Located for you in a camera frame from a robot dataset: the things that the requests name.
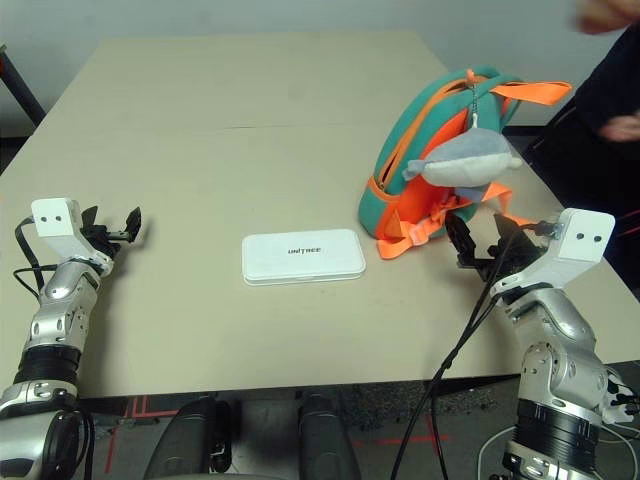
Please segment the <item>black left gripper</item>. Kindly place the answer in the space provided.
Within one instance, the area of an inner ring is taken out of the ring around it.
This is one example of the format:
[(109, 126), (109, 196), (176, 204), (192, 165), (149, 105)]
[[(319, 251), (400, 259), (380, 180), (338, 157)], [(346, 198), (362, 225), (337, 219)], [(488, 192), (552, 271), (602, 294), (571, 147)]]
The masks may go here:
[(105, 225), (96, 224), (98, 206), (94, 205), (81, 213), (81, 233), (89, 244), (109, 258), (115, 258), (123, 242), (133, 243), (142, 225), (142, 213), (134, 208), (126, 218), (124, 231), (110, 232)]

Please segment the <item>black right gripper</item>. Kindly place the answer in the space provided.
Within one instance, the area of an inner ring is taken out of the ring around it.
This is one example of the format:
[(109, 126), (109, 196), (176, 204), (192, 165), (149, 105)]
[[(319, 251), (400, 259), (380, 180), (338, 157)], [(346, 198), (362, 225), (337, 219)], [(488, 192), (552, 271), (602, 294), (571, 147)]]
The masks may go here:
[(455, 213), (446, 214), (446, 232), (457, 252), (457, 266), (475, 270), (489, 284), (522, 271), (545, 252), (529, 239), (515, 220), (496, 213), (494, 221), (499, 239), (488, 247), (487, 257), (477, 257), (476, 244), (465, 221)]

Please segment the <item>bare bystander hand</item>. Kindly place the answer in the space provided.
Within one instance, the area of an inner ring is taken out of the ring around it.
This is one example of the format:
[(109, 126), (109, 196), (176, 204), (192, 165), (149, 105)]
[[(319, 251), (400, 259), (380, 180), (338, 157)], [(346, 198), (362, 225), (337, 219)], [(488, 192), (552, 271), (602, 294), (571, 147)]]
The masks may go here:
[(586, 34), (624, 29), (639, 21), (638, 0), (581, 0), (575, 2), (575, 25)]
[(599, 130), (599, 134), (612, 142), (637, 142), (640, 139), (639, 113), (611, 118)]

